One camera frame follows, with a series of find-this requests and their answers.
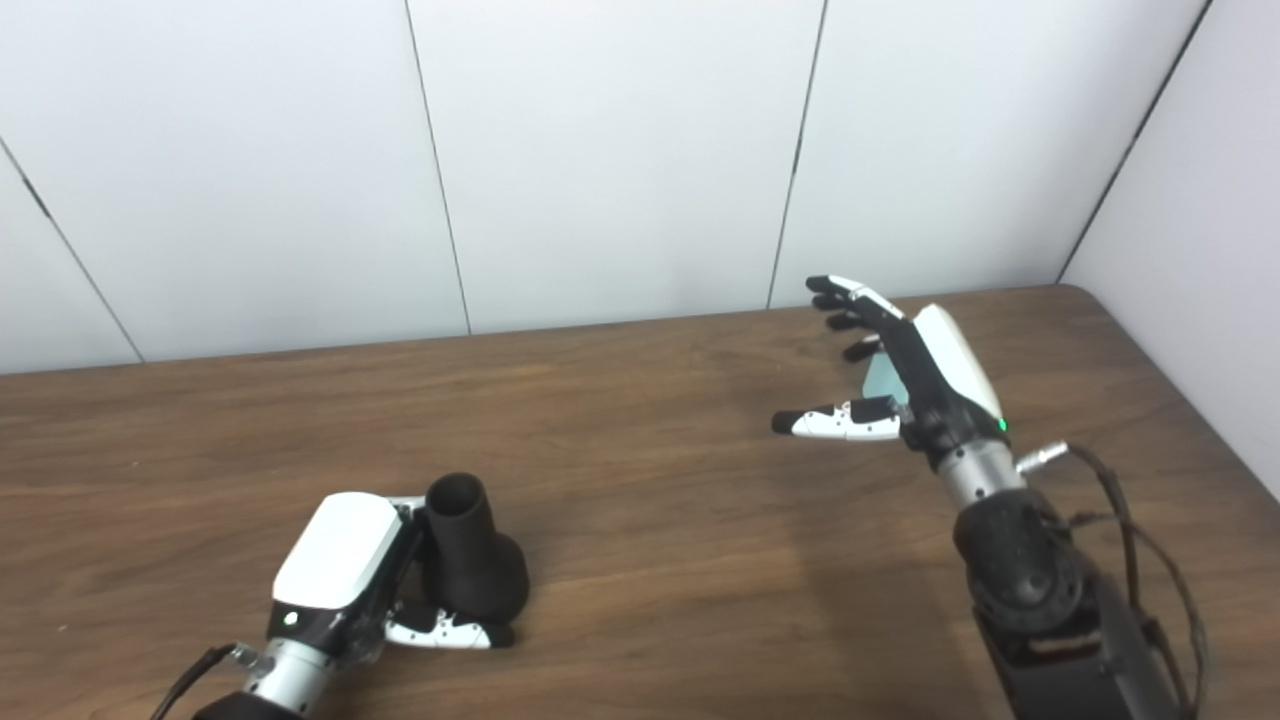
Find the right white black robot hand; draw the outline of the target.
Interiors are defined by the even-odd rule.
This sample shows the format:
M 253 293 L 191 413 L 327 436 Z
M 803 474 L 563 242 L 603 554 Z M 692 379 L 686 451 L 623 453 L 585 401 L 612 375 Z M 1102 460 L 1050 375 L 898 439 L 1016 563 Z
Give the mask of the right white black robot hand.
M 877 291 L 841 275 L 812 275 L 814 307 L 832 331 L 864 329 L 842 352 L 847 363 L 888 368 L 891 387 L 842 404 L 778 411 L 781 436 L 849 442 L 901 439 L 932 468 L 961 447 L 1006 443 L 1007 423 L 993 386 L 954 318 L 938 304 L 909 316 Z

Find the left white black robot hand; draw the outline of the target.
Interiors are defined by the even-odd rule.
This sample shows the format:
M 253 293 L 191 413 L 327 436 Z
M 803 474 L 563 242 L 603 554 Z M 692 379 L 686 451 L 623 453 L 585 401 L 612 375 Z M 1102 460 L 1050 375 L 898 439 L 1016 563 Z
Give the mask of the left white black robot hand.
M 268 639 L 337 670 L 384 644 L 507 650 L 530 580 L 484 496 L 410 502 L 364 492 L 320 502 L 271 587 Z

